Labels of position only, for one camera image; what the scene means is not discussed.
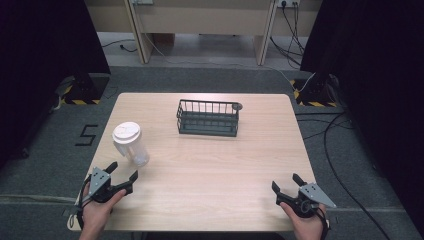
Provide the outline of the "black stand base striped tape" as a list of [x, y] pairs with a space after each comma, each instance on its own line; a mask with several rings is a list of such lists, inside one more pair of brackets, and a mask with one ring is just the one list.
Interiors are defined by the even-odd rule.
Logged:
[[295, 78], [290, 81], [295, 101], [301, 106], [336, 107], [336, 97], [330, 87], [331, 75]]
[[65, 78], [57, 88], [59, 103], [67, 105], [98, 105], [110, 80], [105, 73], [89, 73], [85, 79]]

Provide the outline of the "clear plastic cup white lid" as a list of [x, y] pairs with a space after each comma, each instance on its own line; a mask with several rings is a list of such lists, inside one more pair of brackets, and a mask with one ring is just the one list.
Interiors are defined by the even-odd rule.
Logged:
[[142, 140], [142, 129], [136, 122], [123, 122], [112, 132], [118, 152], [138, 167], [149, 162], [149, 155]]

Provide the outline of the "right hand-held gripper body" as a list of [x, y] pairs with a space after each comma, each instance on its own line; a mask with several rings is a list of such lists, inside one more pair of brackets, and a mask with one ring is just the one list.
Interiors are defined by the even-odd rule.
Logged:
[[337, 207], [316, 183], [308, 183], [305, 186], [299, 187], [296, 197], [288, 195], [288, 198], [278, 198], [276, 196], [276, 204], [280, 205], [281, 202], [288, 204], [300, 218], [312, 217], [320, 204], [330, 208]]

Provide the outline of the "person's left hand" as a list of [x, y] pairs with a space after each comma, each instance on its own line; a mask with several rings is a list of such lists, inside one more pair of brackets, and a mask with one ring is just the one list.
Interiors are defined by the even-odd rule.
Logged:
[[126, 195], [120, 190], [106, 203], [90, 202], [83, 209], [84, 227], [79, 240], [98, 240], [105, 229], [113, 207]]

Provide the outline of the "dark green wire basket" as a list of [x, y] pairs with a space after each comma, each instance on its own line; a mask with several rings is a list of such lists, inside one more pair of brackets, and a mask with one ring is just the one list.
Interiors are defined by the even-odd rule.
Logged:
[[176, 113], [180, 134], [236, 137], [239, 102], [181, 99]]

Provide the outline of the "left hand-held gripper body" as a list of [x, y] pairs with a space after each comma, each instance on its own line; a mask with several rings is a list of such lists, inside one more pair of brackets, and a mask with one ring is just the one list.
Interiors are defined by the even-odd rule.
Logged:
[[111, 188], [111, 174], [108, 174], [104, 169], [95, 167], [91, 174], [90, 187], [88, 190], [87, 200], [94, 200], [98, 203], [106, 203], [116, 193], [113, 193]]

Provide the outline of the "black curtain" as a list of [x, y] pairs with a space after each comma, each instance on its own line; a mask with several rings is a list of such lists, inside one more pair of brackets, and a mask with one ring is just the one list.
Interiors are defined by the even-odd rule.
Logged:
[[84, 0], [0, 0], [0, 169], [64, 78], [108, 71]]
[[424, 237], [424, 0], [322, 0], [301, 68], [337, 77], [373, 160]]

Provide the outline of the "beige wooden desk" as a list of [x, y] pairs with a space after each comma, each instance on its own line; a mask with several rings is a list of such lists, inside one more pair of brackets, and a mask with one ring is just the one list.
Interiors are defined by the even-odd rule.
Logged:
[[147, 64], [154, 34], [245, 35], [253, 38], [256, 62], [265, 63], [275, 36], [310, 35], [323, 0], [300, 0], [279, 8], [277, 0], [84, 0], [98, 32], [131, 32]]

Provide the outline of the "person's right hand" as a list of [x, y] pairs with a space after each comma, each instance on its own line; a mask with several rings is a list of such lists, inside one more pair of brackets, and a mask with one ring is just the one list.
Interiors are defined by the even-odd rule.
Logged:
[[297, 240], [323, 240], [325, 233], [323, 219], [325, 218], [326, 207], [319, 205], [318, 215], [310, 218], [300, 218], [294, 210], [286, 203], [280, 203], [281, 208], [291, 220], [294, 235]]

